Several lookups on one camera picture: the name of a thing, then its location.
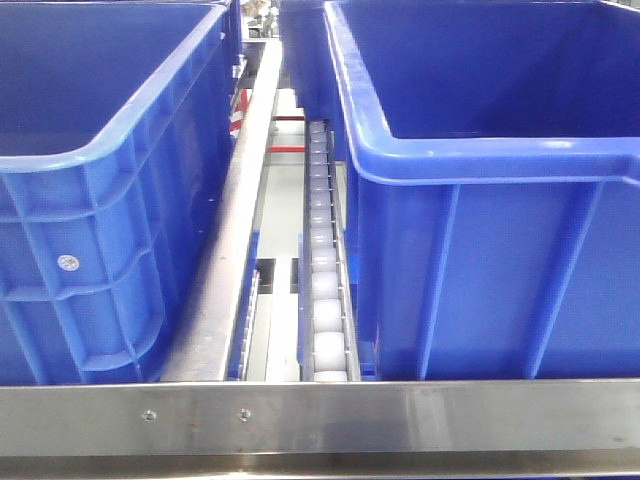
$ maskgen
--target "metal bar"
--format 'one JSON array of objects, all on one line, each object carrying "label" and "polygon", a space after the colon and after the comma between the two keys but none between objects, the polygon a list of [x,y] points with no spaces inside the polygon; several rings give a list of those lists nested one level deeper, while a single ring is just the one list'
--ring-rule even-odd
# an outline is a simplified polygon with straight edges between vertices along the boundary
[{"label": "metal bar", "polygon": [[242,340],[242,353],[240,355],[240,380],[247,379],[249,371],[249,357],[251,356],[251,343],[253,340],[253,328],[256,323],[256,309],[258,306],[258,290],[260,287],[260,272],[256,270],[251,279],[251,293],[249,294],[249,307],[247,308],[247,319],[245,322],[244,338]]},{"label": "metal bar", "polygon": [[[309,124],[305,124],[304,144],[309,145],[311,134]],[[300,288],[298,289],[300,314],[298,325],[298,344],[301,351],[300,370],[303,382],[313,381],[314,358],[313,352],[313,298],[311,295],[311,241],[309,238],[311,190],[309,187],[309,154],[304,156],[304,197],[302,213],[302,242],[300,245]]]},{"label": "metal bar", "polygon": [[[0,389],[0,473],[42,456],[237,455],[230,464],[268,474],[257,454],[281,453],[325,467],[344,459],[315,472],[336,477],[371,455],[334,454],[376,452],[411,454],[383,468],[395,478],[637,473],[640,380]],[[448,463],[454,453],[460,465]]]},{"label": "metal bar", "polygon": [[304,145],[271,145],[269,153],[303,153]]},{"label": "metal bar", "polygon": [[163,457],[0,459],[0,473],[12,479],[100,480],[297,480],[569,477],[637,473],[637,451],[373,453],[332,455],[238,454]]},{"label": "metal bar", "polygon": [[276,115],[273,119],[277,122],[302,122],[304,115]]},{"label": "metal bar", "polygon": [[358,355],[358,339],[356,335],[355,319],[353,316],[353,303],[351,301],[351,285],[347,250],[345,248],[344,228],[342,226],[342,211],[340,207],[340,195],[338,191],[338,175],[336,174],[335,159],[333,157],[333,144],[329,148],[329,172],[331,175],[331,209],[333,211],[334,228],[336,235],[336,252],[338,260],[338,278],[340,279],[340,302],[344,312],[343,329],[347,355],[347,374],[352,382],[359,382],[360,358]]},{"label": "metal bar", "polygon": [[202,257],[164,381],[226,378],[281,64],[280,42],[265,42],[227,174],[218,235]]}]

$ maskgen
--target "red bar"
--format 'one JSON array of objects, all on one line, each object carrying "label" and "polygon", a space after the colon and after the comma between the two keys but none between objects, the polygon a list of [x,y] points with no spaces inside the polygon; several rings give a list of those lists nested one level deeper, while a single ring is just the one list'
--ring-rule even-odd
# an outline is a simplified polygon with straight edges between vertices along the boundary
[{"label": "red bar", "polygon": [[247,89],[243,88],[242,91],[240,92],[240,102],[237,110],[244,113],[247,111],[248,107],[249,107],[249,95],[247,94]]},{"label": "red bar", "polygon": [[304,120],[304,116],[302,115],[276,115],[273,119],[277,122],[301,122]]},{"label": "red bar", "polygon": [[304,145],[271,145],[269,153],[303,153]]}]

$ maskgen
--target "metal guide rail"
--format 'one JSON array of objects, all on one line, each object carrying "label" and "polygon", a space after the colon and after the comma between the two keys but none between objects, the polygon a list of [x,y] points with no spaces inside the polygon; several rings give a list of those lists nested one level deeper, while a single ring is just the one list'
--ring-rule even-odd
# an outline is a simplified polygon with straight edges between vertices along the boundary
[{"label": "metal guide rail", "polygon": [[229,362],[280,61],[280,45],[267,42],[220,236],[165,383],[0,388],[0,478],[640,474],[638,379],[216,381]]}]

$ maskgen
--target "white sticker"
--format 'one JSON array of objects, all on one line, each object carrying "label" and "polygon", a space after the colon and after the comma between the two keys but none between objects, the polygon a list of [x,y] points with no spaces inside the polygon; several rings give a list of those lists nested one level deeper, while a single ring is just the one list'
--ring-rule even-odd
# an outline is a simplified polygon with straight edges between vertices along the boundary
[{"label": "white sticker", "polygon": [[80,260],[73,255],[60,255],[58,257],[58,266],[67,272],[75,272],[80,268]]}]

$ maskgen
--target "white floor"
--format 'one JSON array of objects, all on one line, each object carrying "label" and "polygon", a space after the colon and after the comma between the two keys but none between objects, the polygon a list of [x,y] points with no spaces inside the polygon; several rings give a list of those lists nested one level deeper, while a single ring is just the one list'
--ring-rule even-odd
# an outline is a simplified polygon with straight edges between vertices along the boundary
[{"label": "white floor", "polygon": [[[302,115],[292,90],[281,90],[277,115]],[[273,144],[303,145],[304,123],[275,122]],[[298,381],[298,295],[290,293],[291,265],[299,256],[304,195],[304,154],[271,153],[266,159],[266,191],[258,258],[275,259],[273,293],[260,295],[247,380]]]}]

